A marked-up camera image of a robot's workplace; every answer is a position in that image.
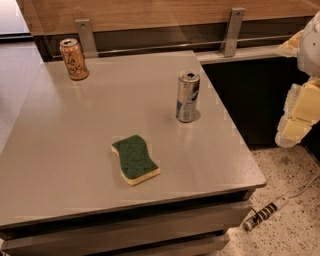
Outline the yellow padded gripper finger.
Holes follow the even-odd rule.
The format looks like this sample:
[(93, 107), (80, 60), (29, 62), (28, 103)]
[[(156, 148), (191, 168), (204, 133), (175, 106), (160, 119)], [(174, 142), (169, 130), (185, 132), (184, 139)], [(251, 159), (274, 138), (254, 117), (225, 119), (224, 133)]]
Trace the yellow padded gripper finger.
[(275, 142), (283, 148), (293, 147), (320, 121), (320, 78), (310, 77), (303, 85), (293, 84), (284, 104)]
[(302, 34), (302, 30), (294, 34), (277, 48), (276, 53), (283, 57), (297, 57)]

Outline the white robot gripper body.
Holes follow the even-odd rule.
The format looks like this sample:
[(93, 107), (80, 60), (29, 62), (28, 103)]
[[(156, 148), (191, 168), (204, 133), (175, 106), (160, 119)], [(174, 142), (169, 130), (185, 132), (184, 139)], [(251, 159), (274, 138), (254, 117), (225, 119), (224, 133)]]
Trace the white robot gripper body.
[(320, 76), (320, 11), (305, 26), (300, 38), (298, 69), (309, 76)]

